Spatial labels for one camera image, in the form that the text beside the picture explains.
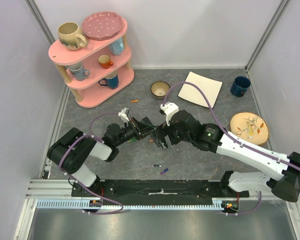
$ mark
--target three-tier shelf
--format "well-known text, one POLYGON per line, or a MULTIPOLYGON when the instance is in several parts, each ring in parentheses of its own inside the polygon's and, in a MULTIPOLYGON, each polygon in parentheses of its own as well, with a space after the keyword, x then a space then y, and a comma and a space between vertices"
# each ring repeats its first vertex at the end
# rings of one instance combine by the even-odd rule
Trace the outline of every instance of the three-tier shelf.
POLYGON ((127 22, 122 18, 121 30, 111 39, 97 41, 87 38, 88 46, 78 50, 68 50, 59 40, 50 46, 50 59, 56 65, 65 84, 70 88, 76 102, 81 107, 96 107, 133 81, 135 73, 130 64, 131 50, 127 42, 127 29, 127 22), (124 50, 120 55, 113 55, 107 46, 121 37, 124 50), (111 57, 113 66, 104 69, 99 65, 98 57, 102 54, 108 54, 111 57), (70 71, 65 68, 65 66, 78 62, 82 62, 84 68, 90 71, 90 76, 83 81, 76 80, 70 71), (117 71, 119 78, 119 86, 116 89, 110 89, 98 84, 99 80, 113 71, 117 71))

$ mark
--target robotic arm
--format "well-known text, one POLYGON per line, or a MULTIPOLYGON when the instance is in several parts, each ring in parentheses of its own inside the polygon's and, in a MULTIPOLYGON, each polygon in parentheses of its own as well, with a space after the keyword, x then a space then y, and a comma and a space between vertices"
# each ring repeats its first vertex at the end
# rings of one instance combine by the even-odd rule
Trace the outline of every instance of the robotic arm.
MULTIPOLYGON (((260 153, 252 151, 243 145, 253 147, 261 153, 266 153, 285 160, 300 168, 300 154, 293 152, 290 155, 273 152, 240 139, 241 145, 234 142, 229 136, 213 123, 201 124, 190 113, 180 110, 177 105, 167 102, 160 106, 160 112, 165 115, 166 121, 154 126, 148 117, 137 121, 128 118, 129 109, 123 109, 118 115, 124 121, 124 127, 110 124, 102 140, 97 142, 92 137, 81 140, 66 156, 62 168, 73 175, 86 187, 91 187, 100 181, 84 164, 89 155, 93 155, 106 162, 111 162, 118 155, 118 146, 132 138, 142 140, 151 136, 159 148, 168 148, 165 137, 168 136, 172 145, 179 142, 188 142, 201 151, 210 151, 238 159, 261 171, 239 173, 226 171, 220 181, 226 185, 226 191, 240 193, 242 191, 269 191, 280 199, 297 202, 300 192, 300 172, 279 161, 273 160, 260 153)), ((72 128, 48 150, 48 158, 59 165, 69 146, 83 132, 72 128)))

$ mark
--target shelf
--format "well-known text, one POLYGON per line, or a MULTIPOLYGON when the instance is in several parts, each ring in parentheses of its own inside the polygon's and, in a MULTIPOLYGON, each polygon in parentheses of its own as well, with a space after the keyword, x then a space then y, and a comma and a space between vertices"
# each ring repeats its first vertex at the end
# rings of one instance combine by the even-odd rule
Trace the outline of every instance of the shelf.
POLYGON ((68 66, 76 64, 121 38, 126 34, 127 28, 127 22, 122 18, 122 28, 116 36, 103 41, 87 38, 88 46, 82 47, 78 50, 68 50, 59 40, 57 40, 49 48, 49 57, 52 62, 57 65, 68 66))
POLYGON ((67 73, 69 74, 69 77, 71 78, 71 83, 66 83, 69 88, 72 89, 86 89, 99 80, 103 79, 110 73, 112 73, 114 70, 117 70, 118 68, 122 67, 124 64, 126 64, 131 57, 131 50, 129 47, 126 47, 122 54, 120 55, 112 55, 109 48, 106 47, 100 51, 97 52, 97 54, 94 54, 92 56, 89 56, 88 58, 84 59, 82 61, 84 69, 87 69, 90 71, 90 76, 88 76, 83 81, 78 81, 74 78, 74 76, 71 74, 69 70, 67 70, 67 73), (98 57, 102 54, 108 54, 111 57, 111 61, 113 62, 113 66, 109 67, 108 69, 104 69, 100 66, 98 63, 98 57))
POLYGON ((119 86, 116 89, 110 89, 107 86, 100 86, 99 83, 96 83, 89 88, 79 90, 83 101, 77 103, 83 108, 94 108, 129 85, 135 77, 134 70, 132 68, 127 70, 125 66, 119 68, 117 72, 119 86))

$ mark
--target scalloped plate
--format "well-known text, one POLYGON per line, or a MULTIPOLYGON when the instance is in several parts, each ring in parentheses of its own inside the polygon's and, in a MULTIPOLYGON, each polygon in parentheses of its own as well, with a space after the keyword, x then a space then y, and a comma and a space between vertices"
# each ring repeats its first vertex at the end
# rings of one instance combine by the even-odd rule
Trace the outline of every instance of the scalloped plate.
POLYGON ((123 22, 121 16, 111 11, 96 12, 87 16, 82 24, 82 31, 93 40, 108 40, 119 33, 123 22))

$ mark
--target orange mug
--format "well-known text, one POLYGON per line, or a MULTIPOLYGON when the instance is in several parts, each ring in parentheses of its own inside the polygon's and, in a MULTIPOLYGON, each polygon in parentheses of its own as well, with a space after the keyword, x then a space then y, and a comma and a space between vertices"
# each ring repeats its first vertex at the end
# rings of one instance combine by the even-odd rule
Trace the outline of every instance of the orange mug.
POLYGON ((111 58, 108 54, 102 54, 101 56, 98 57, 98 62, 101 67, 104 69, 110 68, 110 66, 113 66, 114 63, 111 61, 111 58))

